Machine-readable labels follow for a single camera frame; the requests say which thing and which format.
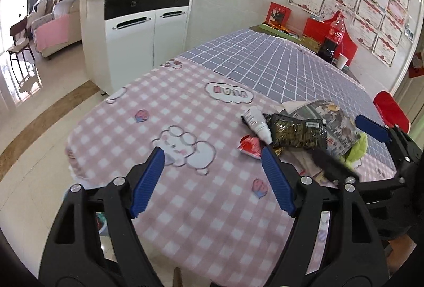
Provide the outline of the blue trash bin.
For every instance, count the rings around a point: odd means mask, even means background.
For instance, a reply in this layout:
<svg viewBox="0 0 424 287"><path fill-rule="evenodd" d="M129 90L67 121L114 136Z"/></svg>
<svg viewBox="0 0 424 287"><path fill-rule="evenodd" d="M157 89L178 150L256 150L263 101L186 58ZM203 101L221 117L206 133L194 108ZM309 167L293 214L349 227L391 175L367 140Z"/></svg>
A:
<svg viewBox="0 0 424 287"><path fill-rule="evenodd" d="M107 220L103 212L96 212L96 223L97 223L99 235L107 236L108 235Z"/></svg>

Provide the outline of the red small sauce packet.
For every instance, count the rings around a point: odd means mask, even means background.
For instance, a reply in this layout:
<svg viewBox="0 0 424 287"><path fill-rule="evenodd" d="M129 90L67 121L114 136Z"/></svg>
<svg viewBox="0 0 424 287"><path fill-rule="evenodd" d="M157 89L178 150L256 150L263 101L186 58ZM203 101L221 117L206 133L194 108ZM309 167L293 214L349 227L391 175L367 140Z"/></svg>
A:
<svg viewBox="0 0 424 287"><path fill-rule="evenodd" d="M262 143L259 138L246 135L241 138L238 150L252 158L260 160L262 157Z"/></svg>

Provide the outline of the cola bottle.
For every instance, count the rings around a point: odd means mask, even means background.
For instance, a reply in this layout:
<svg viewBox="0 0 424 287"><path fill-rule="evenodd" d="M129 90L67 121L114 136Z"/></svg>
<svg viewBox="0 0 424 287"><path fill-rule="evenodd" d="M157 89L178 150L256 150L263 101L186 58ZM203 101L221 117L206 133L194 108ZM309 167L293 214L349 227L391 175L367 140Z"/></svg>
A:
<svg viewBox="0 0 424 287"><path fill-rule="evenodd" d="M344 15L342 12L338 11L335 13L333 19L330 22L323 44L318 50L318 56L325 60L325 62L331 64L336 49L343 41L345 32L346 28L344 24Z"/></svg>

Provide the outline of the beige sofa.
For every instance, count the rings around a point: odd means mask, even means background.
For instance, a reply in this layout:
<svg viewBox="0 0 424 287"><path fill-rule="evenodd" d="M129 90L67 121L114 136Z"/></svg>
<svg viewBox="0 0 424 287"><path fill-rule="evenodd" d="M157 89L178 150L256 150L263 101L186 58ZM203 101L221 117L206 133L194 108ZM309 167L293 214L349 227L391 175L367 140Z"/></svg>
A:
<svg viewBox="0 0 424 287"><path fill-rule="evenodd" d="M47 1L40 0L27 16L27 27L35 50L50 57L69 45L80 42L80 0L60 0L47 13Z"/></svg>

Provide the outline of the dark wooden chair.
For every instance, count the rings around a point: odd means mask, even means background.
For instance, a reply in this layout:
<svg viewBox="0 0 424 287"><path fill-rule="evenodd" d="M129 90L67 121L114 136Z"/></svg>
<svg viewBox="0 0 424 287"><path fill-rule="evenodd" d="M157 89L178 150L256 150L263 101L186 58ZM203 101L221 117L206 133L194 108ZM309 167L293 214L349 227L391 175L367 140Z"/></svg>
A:
<svg viewBox="0 0 424 287"><path fill-rule="evenodd" d="M30 39L28 34L27 27L27 17L22 18L18 23L12 25L9 29L9 36L13 40L13 45L7 50L9 53L9 60L12 64L13 61L18 63L19 71L21 75L23 75L20 63L19 63L19 55L22 56L24 62L26 62L26 58L24 56L24 51L28 50L33 61L35 61L34 53L30 47Z"/></svg>

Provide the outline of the white black sideboard cabinet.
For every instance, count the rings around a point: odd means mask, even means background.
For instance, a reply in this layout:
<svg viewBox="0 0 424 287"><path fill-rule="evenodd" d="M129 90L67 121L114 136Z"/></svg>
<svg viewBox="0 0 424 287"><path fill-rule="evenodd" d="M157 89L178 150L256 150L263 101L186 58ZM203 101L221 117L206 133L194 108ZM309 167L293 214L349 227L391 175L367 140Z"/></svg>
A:
<svg viewBox="0 0 424 287"><path fill-rule="evenodd" d="M191 0L83 0L89 78L110 95L185 47Z"/></svg>

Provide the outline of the pink checkered tablecloth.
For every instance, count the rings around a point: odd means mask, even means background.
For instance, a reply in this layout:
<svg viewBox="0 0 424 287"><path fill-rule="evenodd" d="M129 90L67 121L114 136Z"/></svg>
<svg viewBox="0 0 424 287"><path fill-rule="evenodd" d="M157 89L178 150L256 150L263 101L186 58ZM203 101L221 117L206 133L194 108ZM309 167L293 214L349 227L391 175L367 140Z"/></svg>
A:
<svg viewBox="0 0 424 287"><path fill-rule="evenodd" d="M68 137L73 176L108 184L155 147L165 168L134 227L150 255L221 286L263 286L293 219L275 199L258 159L243 154L243 112L278 104L183 57L119 89Z"/></svg>

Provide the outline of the white paper cup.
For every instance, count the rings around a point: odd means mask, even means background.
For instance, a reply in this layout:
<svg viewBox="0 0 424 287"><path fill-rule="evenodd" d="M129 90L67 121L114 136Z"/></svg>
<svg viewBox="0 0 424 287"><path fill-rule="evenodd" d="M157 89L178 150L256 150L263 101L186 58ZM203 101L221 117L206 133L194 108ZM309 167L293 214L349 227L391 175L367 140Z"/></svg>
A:
<svg viewBox="0 0 424 287"><path fill-rule="evenodd" d="M345 65L348 63L348 58L346 56L344 56L343 54L340 54L337 58L336 64L335 66L339 69L339 70L343 70L343 68L345 67Z"/></svg>

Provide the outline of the dark gold snack wrapper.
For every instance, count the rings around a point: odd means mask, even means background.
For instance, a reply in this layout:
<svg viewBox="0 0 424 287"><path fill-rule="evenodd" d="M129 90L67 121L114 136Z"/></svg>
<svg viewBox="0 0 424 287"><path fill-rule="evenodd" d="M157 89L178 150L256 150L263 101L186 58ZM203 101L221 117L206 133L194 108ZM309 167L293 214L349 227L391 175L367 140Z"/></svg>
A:
<svg viewBox="0 0 424 287"><path fill-rule="evenodd" d="M327 125L324 119L296 119L282 114L264 114L272 135L272 147L327 149Z"/></svg>

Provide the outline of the white small squeeze bottle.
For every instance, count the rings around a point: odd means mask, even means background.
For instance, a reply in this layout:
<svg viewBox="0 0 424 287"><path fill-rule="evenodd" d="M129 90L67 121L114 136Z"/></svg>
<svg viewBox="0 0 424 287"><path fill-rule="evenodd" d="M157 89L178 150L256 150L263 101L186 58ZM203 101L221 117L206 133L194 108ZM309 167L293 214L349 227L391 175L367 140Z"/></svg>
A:
<svg viewBox="0 0 424 287"><path fill-rule="evenodd" d="M252 106L243 114L247 126L262 140L266 145L272 143L272 133L267 125L266 119L262 112L256 107Z"/></svg>

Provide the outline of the pink blanket on sofa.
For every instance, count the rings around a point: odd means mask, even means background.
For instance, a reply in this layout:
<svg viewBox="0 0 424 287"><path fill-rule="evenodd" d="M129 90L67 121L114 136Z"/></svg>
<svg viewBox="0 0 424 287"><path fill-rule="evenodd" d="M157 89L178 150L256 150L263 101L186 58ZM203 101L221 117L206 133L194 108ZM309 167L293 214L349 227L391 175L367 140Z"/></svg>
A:
<svg viewBox="0 0 424 287"><path fill-rule="evenodd" d="M70 16L64 15L39 26L34 31L34 44L37 52L66 43L69 39L69 22Z"/></svg>

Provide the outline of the red photo card stand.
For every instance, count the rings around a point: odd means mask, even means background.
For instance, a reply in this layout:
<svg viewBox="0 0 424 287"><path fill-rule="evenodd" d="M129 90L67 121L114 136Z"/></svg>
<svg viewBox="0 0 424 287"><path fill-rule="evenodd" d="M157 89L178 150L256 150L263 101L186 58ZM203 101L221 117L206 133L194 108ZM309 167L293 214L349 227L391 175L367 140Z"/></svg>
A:
<svg viewBox="0 0 424 287"><path fill-rule="evenodd" d="M275 2L270 3L265 23L279 30L286 28L292 10Z"/></svg>

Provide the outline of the green leaf plush toy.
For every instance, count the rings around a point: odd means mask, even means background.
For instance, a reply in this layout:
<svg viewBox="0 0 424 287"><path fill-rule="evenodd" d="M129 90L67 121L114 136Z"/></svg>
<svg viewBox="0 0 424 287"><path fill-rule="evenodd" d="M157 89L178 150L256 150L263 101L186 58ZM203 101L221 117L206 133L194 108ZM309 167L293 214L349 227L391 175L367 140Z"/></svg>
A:
<svg viewBox="0 0 424 287"><path fill-rule="evenodd" d="M341 161L350 169L355 169L361 163L361 159L368 149L368 137L364 132L360 133L359 140L341 157Z"/></svg>

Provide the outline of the grey grid tablecloth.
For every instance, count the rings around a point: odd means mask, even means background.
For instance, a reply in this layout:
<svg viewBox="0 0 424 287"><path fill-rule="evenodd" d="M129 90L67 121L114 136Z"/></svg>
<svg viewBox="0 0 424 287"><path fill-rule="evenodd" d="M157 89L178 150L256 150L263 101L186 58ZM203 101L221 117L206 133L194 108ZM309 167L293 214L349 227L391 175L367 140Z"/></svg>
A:
<svg viewBox="0 0 424 287"><path fill-rule="evenodd" d="M244 29L181 55L280 104L328 100L353 119L364 115L382 123L372 99L358 82L289 40Z"/></svg>

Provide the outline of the camouflage pattern bag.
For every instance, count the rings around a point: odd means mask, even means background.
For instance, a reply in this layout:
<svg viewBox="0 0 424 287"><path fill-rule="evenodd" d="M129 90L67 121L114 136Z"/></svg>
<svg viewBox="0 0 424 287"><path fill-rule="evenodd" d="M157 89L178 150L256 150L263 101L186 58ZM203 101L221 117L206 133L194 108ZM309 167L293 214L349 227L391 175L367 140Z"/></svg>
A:
<svg viewBox="0 0 424 287"><path fill-rule="evenodd" d="M334 156L345 155L361 138L352 119L333 101L288 101L283 103L296 119L323 119L327 124L327 147Z"/></svg>

